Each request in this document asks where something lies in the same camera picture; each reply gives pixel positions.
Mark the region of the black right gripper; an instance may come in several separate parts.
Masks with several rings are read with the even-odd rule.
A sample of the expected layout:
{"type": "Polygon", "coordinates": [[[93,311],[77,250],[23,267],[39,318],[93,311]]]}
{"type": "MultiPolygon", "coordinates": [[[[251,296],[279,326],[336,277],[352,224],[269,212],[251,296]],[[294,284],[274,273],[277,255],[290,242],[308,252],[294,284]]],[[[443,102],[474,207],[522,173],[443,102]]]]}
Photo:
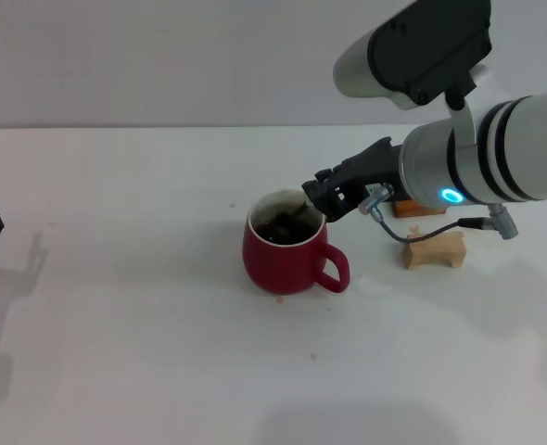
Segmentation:
{"type": "Polygon", "coordinates": [[[337,166],[318,171],[302,190],[328,222],[337,222],[365,200],[367,185],[390,184],[394,191],[402,190],[400,153],[401,145],[384,137],[337,166]]]}

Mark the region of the blue handled metal spoon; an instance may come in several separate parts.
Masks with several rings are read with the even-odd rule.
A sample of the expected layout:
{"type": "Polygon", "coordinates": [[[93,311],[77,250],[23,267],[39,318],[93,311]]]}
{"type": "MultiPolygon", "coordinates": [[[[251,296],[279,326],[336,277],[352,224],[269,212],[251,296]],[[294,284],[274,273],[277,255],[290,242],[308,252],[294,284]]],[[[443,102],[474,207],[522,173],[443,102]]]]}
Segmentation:
{"type": "Polygon", "coordinates": [[[303,202],[293,210],[285,210],[278,213],[273,225],[276,233],[286,237],[306,236],[310,237],[316,228],[307,220],[312,207],[303,202]]]}

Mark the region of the red ceramic coffee cup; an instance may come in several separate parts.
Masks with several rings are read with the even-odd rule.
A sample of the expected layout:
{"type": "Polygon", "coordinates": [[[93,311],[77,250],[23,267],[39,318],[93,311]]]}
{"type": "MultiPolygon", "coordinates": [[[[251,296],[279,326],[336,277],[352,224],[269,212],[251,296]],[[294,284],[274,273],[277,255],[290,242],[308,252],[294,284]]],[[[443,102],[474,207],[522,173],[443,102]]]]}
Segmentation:
{"type": "Polygon", "coordinates": [[[328,243],[325,216],[316,209],[303,211],[299,220],[312,235],[289,245],[279,245],[261,236],[258,228],[282,212],[292,212],[307,202],[304,192],[280,190],[258,200],[248,211],[242,258],[250,279],[275,295],[291,295],[314,285],[340,294],[350,284],[346,255],[328,243]]]}

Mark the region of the orange brown wooden block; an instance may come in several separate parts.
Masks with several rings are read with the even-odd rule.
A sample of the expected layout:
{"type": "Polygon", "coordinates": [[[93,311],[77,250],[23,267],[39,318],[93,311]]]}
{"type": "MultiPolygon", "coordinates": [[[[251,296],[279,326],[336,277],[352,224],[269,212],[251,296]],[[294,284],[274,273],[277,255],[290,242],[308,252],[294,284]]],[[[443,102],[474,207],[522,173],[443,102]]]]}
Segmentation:
{"type": "Polygon", "coordinates": [[[396,219],[418,218],[445,214],[446,208],[428,208],[416,201],[397,200],[391,203],[392,213],[396,219]]]}

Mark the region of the light wooden bridge block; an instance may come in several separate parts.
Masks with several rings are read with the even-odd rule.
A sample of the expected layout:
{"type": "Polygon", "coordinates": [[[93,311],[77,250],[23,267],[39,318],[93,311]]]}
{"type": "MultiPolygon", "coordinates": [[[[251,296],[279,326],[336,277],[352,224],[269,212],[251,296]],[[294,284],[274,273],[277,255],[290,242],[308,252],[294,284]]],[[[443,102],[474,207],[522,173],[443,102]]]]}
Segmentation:
{"type": "Polygon", "coordinates": [[[402,251],[402,260],[406,270],[427,265],[460,268],[466,253],[464,233],[455,231],[443,233],[425,241],[406,244],[402,251]]]}

